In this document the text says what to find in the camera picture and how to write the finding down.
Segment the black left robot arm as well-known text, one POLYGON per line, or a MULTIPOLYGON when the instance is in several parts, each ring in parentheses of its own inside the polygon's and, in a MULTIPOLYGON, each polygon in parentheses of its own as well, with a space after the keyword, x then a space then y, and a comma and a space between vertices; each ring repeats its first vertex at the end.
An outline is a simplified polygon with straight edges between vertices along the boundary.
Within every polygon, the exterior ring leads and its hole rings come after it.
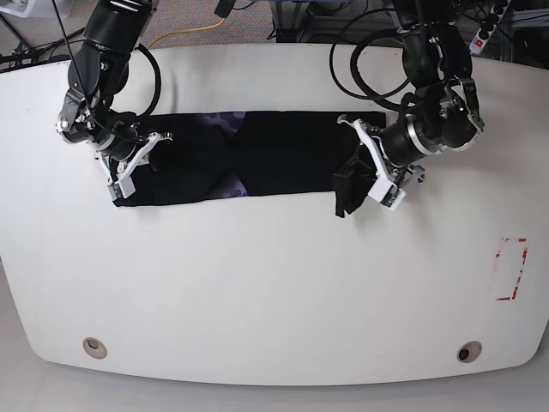
POLYGON ((359 123, 364 133, 350 160, 333 175, 338 195, 370 195, 382 186, 381 200, 395 197, 411 179, 423 180, 419 161, 445 149, 465 150, 485 127, 480 116, 472 58, 445 1, 386 1, 381 10, 394 20, 357 41, 349 61, 358 92, 335 85, 355 99, 374 102, 395 112, 397 120, 379 129, 359 123), (380 39, 402 45, 406 80, 381 94, 359 70, 365 49, 380 39))

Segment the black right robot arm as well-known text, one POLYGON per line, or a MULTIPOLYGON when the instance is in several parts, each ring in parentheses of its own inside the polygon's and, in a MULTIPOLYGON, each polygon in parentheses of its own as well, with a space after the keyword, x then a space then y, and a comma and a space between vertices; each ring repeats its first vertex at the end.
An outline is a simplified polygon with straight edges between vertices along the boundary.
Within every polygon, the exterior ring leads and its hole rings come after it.
POLYGON ((160 100, 160 66, 140 41, 156 10, 155 1, 98 2, 84 29, 81 49, 69 55, 69 89, 57 131, 69 144, 91 145, 115 185, 131 179, 145 188, 167 177, 154 164, 154 150, 170 134, 155 130, 151 119, 160 100), (127 84, 134 51, 151 63, 153 96, 142 112, 120 112, 112 104, 127 84))

